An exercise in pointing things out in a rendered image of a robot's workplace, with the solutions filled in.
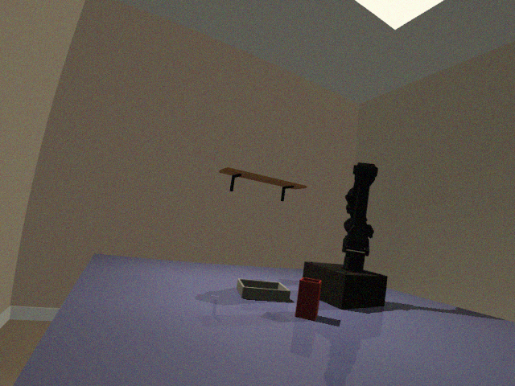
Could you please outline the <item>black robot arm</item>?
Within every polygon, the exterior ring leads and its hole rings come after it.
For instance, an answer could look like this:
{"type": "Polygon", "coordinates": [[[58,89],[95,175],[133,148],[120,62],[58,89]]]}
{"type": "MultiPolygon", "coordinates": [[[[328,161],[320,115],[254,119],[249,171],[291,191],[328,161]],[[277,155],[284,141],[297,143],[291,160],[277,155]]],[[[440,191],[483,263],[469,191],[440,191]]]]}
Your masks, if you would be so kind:
{"type": "Polygon", "coordinates": [[[345,196],[347,214],[351,217],[344,221],[344,229],[348,235],[343,239],[345,252],[343,268],[353,273],[364,271],[365,256],[369,255],[369,238],[365,228],[369,201],[369,188],[377,177],[378,167],[375,164],[358,162],[354,165],[355,183],[345,196]],[[352,219],[354,216],[354,220],[352,219]],[[347,247],[348,246],[348,247],[347,247]],[[350,251],[356,250],[364,253],[350,251]]]}

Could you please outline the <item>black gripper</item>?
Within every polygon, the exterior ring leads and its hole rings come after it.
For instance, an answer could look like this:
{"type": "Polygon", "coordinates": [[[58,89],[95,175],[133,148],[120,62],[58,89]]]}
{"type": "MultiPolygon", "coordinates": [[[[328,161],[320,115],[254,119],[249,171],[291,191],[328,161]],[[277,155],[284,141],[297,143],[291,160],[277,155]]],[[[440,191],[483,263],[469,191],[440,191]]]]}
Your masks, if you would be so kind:
{"type": "Polygon", "coordinates": [[[367,224],[367,217],[366,217],[366,221],[365,221],[365,228],[366,228],[366,232],[368,233],[368,237],[372,238],[373,237],[373,234],[374,234],[374,230],[373,228],[371,227],[370,224],[367,224]]]}

